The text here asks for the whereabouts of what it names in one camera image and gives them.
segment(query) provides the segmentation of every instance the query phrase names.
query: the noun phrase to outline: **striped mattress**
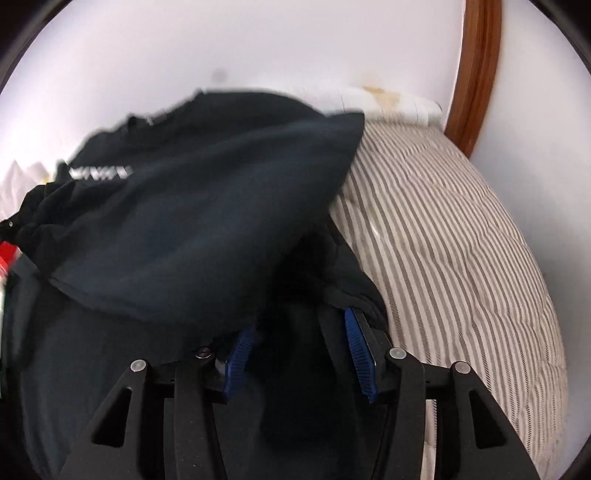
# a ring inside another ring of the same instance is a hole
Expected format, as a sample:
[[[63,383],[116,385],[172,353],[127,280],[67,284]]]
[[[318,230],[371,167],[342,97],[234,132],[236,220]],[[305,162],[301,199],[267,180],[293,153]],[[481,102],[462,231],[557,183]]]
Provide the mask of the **striped mattress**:
[[[470,363],[540,476],[555,478],[567,402],[556,314],[523,236],[466,157],[437,128],[368,121],[331,215],[384,297],[394,345],[434,365]]]

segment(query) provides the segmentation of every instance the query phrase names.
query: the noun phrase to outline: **wooden bed frame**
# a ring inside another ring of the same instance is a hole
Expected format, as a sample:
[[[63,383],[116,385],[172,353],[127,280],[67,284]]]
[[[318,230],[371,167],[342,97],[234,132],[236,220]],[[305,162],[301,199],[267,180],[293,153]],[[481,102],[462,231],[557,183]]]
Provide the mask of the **wooden bed frame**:
[[[462,55],[445,134],[468,158],[495,81],[501,17],[501,0],[466,0]]]
[[[0,60],[0,92],[39,32],[72,0],[40,0]],[[501,0],[466,0],[462,53],[445,134],[470,157],[491,97],[501,42]]]

